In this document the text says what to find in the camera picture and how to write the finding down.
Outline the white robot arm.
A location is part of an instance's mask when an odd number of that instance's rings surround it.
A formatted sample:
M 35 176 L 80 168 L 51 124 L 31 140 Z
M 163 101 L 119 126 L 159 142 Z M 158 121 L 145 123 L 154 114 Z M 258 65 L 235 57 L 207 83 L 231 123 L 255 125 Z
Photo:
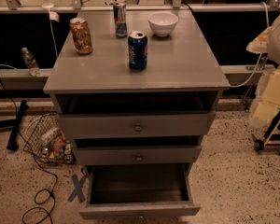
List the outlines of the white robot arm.
M 246 50 L 256 54 L 266 53 L 268 59 L 277 64 L 273 71 L 262 73 L 256 98 L 250 106 L 250 125 L 261 127 L 272 121 L 280 110 L 280 14 L 269 28 L 247 45 Z

